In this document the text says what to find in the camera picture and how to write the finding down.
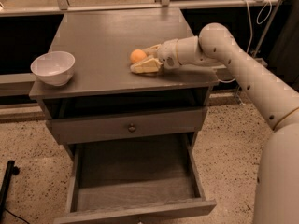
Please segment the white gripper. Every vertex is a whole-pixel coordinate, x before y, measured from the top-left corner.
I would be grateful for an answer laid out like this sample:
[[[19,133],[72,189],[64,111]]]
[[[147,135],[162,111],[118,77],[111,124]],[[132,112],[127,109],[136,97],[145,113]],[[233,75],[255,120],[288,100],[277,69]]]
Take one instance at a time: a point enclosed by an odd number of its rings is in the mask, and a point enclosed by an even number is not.
[[[143,49],[148,56],[157,55],[159,60],[156,58],[149,58],[145,61],[134,63],[130,66],[131,72],[135,74],[157,73],[160,70],[162,63],[167,70],[178,69],[180,63],[178,61],[177,44],[178,40],[173,39],[165,41],[161,45],[157,44]]]

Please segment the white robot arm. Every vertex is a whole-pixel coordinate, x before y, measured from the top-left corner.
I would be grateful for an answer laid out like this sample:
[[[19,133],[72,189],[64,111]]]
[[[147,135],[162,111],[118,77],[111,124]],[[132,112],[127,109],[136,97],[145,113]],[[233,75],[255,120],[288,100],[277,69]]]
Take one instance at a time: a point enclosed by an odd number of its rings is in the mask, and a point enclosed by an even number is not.
[[[206,25],[198,36],[173,39],[143,50],[135,74],[213,67],[222,63],[273,130],[263,145],[253,224],[299,224],[299,93],[238,46],[229,30]]]

